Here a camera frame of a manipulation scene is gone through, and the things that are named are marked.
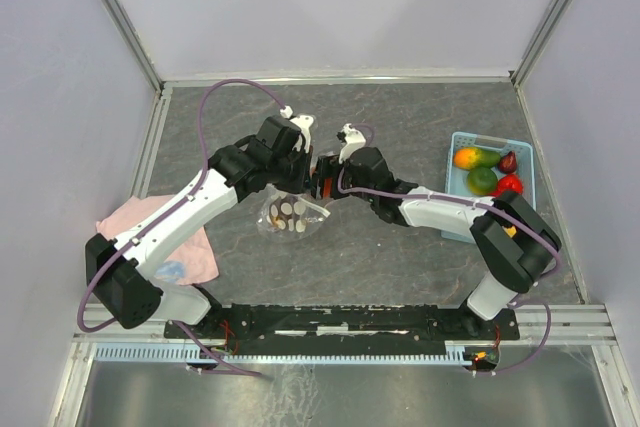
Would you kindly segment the clear polka dot zip bag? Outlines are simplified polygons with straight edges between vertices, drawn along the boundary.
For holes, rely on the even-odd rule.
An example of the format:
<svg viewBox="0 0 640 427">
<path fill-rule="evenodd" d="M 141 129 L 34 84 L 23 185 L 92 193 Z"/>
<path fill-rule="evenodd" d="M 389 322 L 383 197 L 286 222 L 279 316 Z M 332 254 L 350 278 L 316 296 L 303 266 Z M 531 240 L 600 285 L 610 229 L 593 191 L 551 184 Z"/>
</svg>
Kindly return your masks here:
<svg viewBox="0 0 640 427">
<path fill-rule="evenodd" d="M 256 227 L 268 240 L 291 243 L 314 234 L 330 215 L 308 193 L 291 194 L 268 184 Z"/>
</svg>

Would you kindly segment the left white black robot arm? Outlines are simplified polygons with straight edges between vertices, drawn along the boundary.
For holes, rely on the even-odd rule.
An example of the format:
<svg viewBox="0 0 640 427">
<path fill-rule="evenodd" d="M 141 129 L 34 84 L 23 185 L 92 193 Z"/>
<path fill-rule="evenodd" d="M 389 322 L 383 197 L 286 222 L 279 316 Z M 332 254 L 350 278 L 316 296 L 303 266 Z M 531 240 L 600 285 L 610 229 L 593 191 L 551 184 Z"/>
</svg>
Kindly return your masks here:
<svg viewBox="0 0 640 427">
<path fill-rule="evenodd" d="M 113 239 L 100 233 L 85 245 L 87 289 L 125 329 L 151 318 L 187 324 L 209 337 L 221 313 L 198 287 L 156 278 L 156 270 L 216 216 L 267 185 L 303 192 L 312 156 L 311 115 L 274 115 L 259 131 L 218 149 L 199 174 L 156 212 Z"/>
</svg>

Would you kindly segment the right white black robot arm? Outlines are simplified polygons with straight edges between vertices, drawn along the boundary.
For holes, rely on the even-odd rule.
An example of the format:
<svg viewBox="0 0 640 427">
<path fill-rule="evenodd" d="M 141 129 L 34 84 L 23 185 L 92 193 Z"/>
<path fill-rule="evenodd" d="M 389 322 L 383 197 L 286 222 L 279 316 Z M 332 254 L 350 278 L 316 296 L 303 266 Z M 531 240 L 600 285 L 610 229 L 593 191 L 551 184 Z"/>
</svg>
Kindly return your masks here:
<svg viewBox="0 0 640 427">
<path fill-rule="evenodd" d="M 309 188 L 316 199 L 360 198 L 389 224 L 473 241 L 488 271 L 459 308 L 460 329 L 472 338 L 491 331 L 504 308 L 561 263 L 559 237 L 521 194 L 507 190 L 474 198 L 435 192 L 396 177 L 375 147 L 312 160 Z"/>
</svg>

